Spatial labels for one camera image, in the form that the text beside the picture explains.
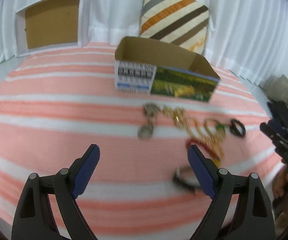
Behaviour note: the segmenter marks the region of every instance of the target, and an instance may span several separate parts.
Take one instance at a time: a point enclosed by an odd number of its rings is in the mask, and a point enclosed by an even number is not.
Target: white frame
[[[49,46],[43,46],[35,49],[28,49],[25,32],[25,10],[37,3],[46,0],[39,0],[33,4],[25,6],[15,12],[14,17],[14,35],[16,40],[16,56],[23,57],[31,54],[45,51],[54,51],[60,49],[82,48],[88,43],[88,27],[90,17],[90,0],[80,0],[78,5],[78,22],[77,22],[77,42],[63,43]]]

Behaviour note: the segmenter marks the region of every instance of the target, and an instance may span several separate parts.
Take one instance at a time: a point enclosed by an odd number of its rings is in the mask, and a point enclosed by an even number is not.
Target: striped pillow
[[[144,0],[140,36],[201,54],[208,20],[208,8],[195,0]]]

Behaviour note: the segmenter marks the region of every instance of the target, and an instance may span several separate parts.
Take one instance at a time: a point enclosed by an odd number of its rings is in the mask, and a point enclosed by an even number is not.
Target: silver pendant
[[[160,112],[160,108],[155,103],[147,103],[143,106],[143,111],[146,118],[153,118]]]
[[[154,126],[151,121],[148,121],[148,124],[144,124],[140,127],[137,136],[141,140],[150,139],[154,132]]]

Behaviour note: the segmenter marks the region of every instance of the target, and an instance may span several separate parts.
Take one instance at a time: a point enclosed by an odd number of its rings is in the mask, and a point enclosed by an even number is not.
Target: pink and white striped cloth
[[[215,68],[222,81],[209,103],[116,92],[114,52],[108,44],[90,43],[30,56],[0,84],[1,218],[12,224],[30,173],[55,174],[95,143],[100,162],[77,202],[97,237],[188,239],[211,201],[172,184],[175,168],[188,164],[185,131],[160,115],[153,138],[137,138],[145,123],[142,106],[149,101],[182,106],[201,122],[241,120],[247,136],[227,135],[222,167],[232,174],[257,172],[265,185],[271,181],[280,157],[259,130],[268,116],[238,78]],[[54,197],[51,204],[67,236]]]

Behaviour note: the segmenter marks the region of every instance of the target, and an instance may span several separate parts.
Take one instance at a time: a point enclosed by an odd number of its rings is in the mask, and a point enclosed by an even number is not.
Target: gray floor
[[[23,62],[24,59],[25,59],[24,57],[22,58],[13,57],[6,62],[0,63],[0,83],[10,72],[12,72],[15,68],[17,68]],[[262,89],[252,84],[248,80],[245,80],[243,78],[239,79],[243,83],[243,85],[249,90],[249,92],[255,97],[255,99],[259,102],[259,104],[267,112],[267,114],[271,116],[271,113],[267,107],[268,99],[263,93]],[[11,226],[6,222],[4,222],[1,218],[0,218],[0,230],[8,239],[11,239]]]

